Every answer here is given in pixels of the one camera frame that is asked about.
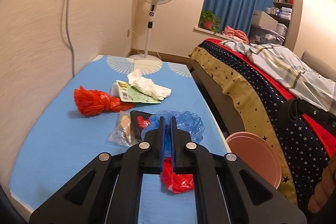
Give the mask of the person right hand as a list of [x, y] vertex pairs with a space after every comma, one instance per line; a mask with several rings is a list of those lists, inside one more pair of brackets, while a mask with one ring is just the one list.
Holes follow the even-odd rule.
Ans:
[[335, 155], [330, 159], [329, 165], [323, 170], [322, 180], [314, 189], [308, 204], [311, 213], [319, 212], [335, 191]]

